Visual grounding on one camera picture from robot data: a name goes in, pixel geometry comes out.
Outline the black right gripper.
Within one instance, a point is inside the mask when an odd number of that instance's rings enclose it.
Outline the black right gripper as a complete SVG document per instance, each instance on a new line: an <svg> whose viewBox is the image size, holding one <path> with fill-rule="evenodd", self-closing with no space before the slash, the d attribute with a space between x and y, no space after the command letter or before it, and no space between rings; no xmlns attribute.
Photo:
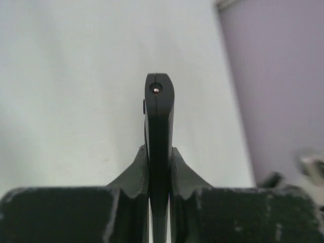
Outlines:
<svg viewBox="0 0 324 243"><path fill-rule="evenodd" d="M285 179L284 175L280 172L271 172L266 178L257 183L259 188L276 188Z"/></svg>

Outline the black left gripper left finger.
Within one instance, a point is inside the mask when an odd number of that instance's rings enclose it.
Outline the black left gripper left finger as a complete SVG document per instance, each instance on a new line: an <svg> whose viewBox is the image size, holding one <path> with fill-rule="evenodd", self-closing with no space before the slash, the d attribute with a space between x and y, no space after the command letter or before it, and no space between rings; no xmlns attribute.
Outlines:
<svg viewBox="0 0 324 243"><path fill-rule="evenodd" d="M148 165L106 186L20 187L1 199L1 242L148 242Z"/></svg>

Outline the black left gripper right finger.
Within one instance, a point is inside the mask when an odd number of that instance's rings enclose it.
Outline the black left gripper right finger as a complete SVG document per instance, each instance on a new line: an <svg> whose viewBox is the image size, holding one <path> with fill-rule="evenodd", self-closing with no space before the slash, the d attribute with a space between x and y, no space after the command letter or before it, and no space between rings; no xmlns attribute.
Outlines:
<svg viewBox="0 0 324 243"><path fill-rule="evenodd" d="M172 242L323 242L323 218L301 188L217 188L172 149Z"/></svg>

